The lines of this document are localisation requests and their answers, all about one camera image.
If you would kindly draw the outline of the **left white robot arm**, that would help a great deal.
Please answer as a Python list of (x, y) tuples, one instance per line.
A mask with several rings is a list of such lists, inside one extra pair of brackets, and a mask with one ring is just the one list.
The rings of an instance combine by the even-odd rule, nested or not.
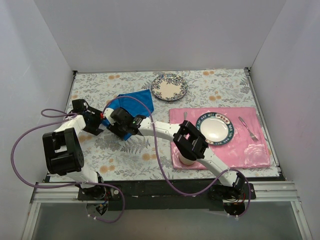
[(50, 174), (66, 176), (77, 182), (81, 188), (89, 188), (89, 194), (95, 200), (106, 196), (106, 187), (101, 184), (102, 177), (86, 163), (78, 139), (84, 131), (94, 136), (103, 132), (100, 129), (103, 115), (89, 106), (86, 100), (72, 101), (72, 110), (66, 122), (53, 132), (42, 136), (46, 166)]

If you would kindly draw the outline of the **blue cloth napkin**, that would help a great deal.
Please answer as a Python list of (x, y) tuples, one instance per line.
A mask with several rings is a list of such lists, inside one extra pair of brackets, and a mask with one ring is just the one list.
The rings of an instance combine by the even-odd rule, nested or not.
[[(111, 120), (111, 113), (117, 108), (124, 108), (127, 110), (133, 117), (137, 115), (143, 115), (149, 117), (154, 111), (153, 100), (150, 90), (142, 90), (138, 92), (120, 94), (114, 98), (107, 106), (104, 111), (105, 119), (102, 121), (102, 124), (105, 127), (108, 127), (113, 124)], [(132, 135), (127, 135), (126, 137), (120, 137), (122, 140), (127, 140)]]

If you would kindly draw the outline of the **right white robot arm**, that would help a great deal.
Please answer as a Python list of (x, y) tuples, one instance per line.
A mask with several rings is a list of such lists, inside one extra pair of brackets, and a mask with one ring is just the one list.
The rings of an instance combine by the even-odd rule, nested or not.
[(245, 176), (236, 169), (229, 168), (211, 150), (205, 136), (190, 122), (184, 120), (180, 124), (154, 121), (152, 116), (132, 116), (122, 107), (112, 109), (105, 107), (103, 117), (109, 122), (107, 127), (112, 133), (123, 139), (127, 134), (144, 137), (154, 137), (155, 147), (158, 147), (157, 139), (173, 142), (179, 153), (185, 159), (205, 166), (216, 178), (206, 188), (195, 193), (185, 193), (175, 188), (167, 178), (162, 165), (158, 162), (160, 171), (165, 181), (177, 193), (184, 196), (197, 196), (209, 190), (216, 181), (223, 185), (227, 195), (237, 199), (245, 192), (244, 185), (248, 182)]

